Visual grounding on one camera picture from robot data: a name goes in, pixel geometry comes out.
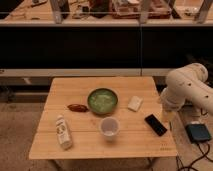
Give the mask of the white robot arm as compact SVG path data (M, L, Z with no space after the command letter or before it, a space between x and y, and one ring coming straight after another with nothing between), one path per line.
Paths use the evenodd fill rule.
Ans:
M160 94L162 120L170 122L186 100L213 115L213 88L205 84L207 79L208 71L200 63L171 70L165 79L166 87Z

